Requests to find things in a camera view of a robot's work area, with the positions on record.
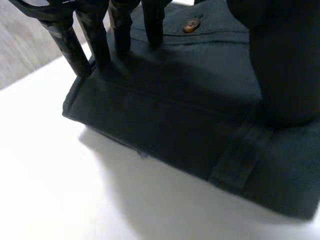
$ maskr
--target white table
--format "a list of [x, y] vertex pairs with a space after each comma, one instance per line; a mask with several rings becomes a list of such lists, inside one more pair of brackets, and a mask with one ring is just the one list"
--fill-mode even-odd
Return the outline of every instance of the white table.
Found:
[[320, 213], [288, 219], [63, 118], [74, 79], [59, 58], [0, 92], [1, 240], [320, 240]]

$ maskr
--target black object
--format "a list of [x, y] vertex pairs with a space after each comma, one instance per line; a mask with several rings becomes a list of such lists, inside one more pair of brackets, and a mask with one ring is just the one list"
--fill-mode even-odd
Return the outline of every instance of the black object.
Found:
[[103, 23], [108, 6], [109, 1], [107, 0], [78, 0], [75, 10], [86, 41], [99, 68], [110, 63], [107, 32]]
[[273, 125], [310, 121], [320, 112], [320, 0], [227, 2], [250, 30], [250, 59]]
[[126, 56], [131, 48], [132, 11], [142, 2], [144, 28], [149, 43], [156, 47], [163, 40], [164, 8], [172, 0], [111, 0], [109, 16], [118, 55]]
[[9, 0], [21, 12], [38, 19], [49, 31], [62, 54], [80, 78], [91, 74], [89, 62], [73, 29], [74, 1]]

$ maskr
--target dark fabric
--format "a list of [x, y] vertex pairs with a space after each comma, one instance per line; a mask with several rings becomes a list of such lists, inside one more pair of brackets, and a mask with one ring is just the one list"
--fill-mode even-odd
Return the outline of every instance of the dark fabric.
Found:
[[[250, 59], [248, 29], [223, 0], [169, 4], [163, 43], [150, 47], [142, 9], [132, 47], [77, 78], [63, 115], [278, 213], [311, 219], [320, 196], [320, 118], [274, 128]], [[185, 21], [201, 16], [184, 33]]]

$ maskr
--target button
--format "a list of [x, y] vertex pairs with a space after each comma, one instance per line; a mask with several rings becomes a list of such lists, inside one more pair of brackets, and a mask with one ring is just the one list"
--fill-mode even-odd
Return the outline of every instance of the button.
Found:
[[184, 24], [184, 27], [183, 27], [183, 31], [186, 33], [186, 34], [189, 34], [189, 33], [192, 33], [194, 32], [197, 28], [200, 27], [200, 18], [198, 17], [195, 17], [195, 18], [192, 18], [192, 19], [189, 19], [185, 22]]

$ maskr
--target white surface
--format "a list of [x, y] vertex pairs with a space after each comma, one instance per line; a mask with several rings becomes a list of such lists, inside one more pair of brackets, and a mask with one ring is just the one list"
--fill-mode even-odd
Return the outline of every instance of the white surface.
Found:
[[1, 240], [320, 239], [320, 214], [285, 218], [63, 118], [74, 79], [59, 58], [0, 92]]

